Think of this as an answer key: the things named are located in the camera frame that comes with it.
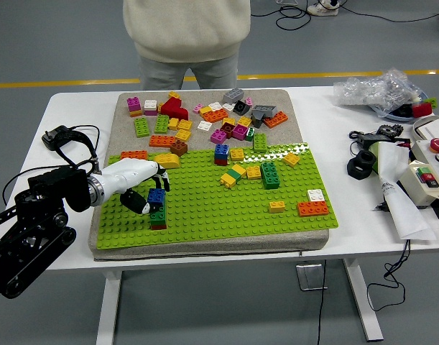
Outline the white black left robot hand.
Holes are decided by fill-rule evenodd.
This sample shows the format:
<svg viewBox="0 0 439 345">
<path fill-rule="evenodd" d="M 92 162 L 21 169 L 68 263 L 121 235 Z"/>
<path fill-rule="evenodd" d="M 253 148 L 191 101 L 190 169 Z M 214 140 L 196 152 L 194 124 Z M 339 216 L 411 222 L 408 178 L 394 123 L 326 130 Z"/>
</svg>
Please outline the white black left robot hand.
<svg viewBox="0 0 439 345">
<path fill-rule="evenodd" d="M 161 188 L 161 180 L 166 191 L 170 190 L 169 177 L 159 163 L 137 158 L 124 158 L 104 168 L 100 175 L 92 174 L 89 177 L 89 189 L 94 188 L 95 196 L 92 197 L 92 206 L 105 203 L 113 194 L 120 195 L 121 204 L 130 211 L 138 214 L 158 212 L 162 204 L 149 202 L 142 195 L 132 190 L 140 183 L 153 179 L 157 188 Z"/>
</svg>

